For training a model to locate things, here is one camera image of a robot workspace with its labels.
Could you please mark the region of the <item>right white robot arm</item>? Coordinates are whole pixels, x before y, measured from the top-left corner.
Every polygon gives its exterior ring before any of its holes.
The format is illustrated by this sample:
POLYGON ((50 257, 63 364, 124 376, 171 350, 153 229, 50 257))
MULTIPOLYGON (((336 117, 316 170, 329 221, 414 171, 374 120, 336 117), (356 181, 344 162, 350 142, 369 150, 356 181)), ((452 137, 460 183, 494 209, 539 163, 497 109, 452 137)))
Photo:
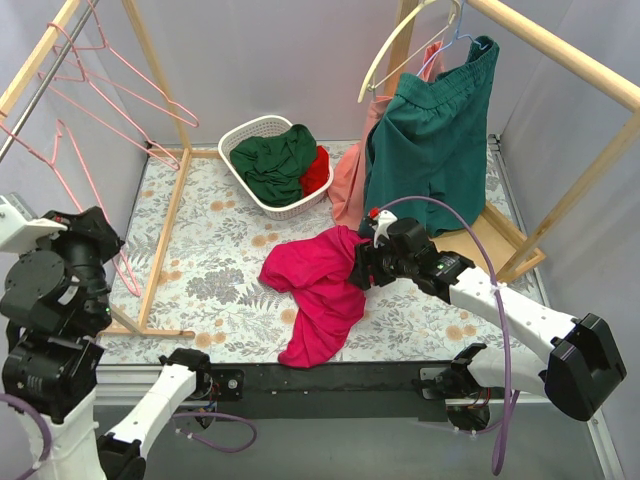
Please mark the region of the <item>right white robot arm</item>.
POLYGON ((547 398, 567 416, 587 421, 627 371, 608 323, 578 319, 539 304, 509 287, 496 287, 472 260, 440 251, 412 218, 384 210, 367 218, 372 239, 355 248, 350 283, 362 290, 411 280, 423 293, 466 310, 525 346, 506 354, 483 343, 463 349, 449 366, 419 381, 428 395, 475 397, 501 388, 547 398))

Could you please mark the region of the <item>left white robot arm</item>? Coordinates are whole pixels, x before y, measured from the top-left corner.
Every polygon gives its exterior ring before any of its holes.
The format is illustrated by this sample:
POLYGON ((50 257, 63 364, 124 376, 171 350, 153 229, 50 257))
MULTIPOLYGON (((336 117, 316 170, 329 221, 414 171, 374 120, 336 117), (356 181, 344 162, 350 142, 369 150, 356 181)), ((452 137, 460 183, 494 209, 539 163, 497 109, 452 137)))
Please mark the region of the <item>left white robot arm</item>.
POLYGON ((24 416, 32 447, 28 479, 140 479, 149 450, 180 404, 213 386, 209 357, 180 348, 133 410, 96 434, 94 403, 112 321, 105 264, 123 242, 99 207, 34 218, 1 209, 1 248, 18 258, 1 299, 9 352, 1 399, 24 416))

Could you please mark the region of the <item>magenta t shirt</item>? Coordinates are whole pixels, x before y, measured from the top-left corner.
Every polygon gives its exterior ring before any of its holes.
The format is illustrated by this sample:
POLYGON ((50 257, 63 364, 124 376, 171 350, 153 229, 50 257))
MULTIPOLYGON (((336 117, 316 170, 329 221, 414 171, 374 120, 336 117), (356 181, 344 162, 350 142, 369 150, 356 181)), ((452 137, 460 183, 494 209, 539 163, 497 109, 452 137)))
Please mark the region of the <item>magenta t shirt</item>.
POLYGON ((331 360, 365 311, 364 292, 349 283, 355 247, 363 240, 346 226, 334 226, 306 240, 275 246, 259 281, 289 293, 298 311, 292 337, 278 362, 312 368, 331 360))

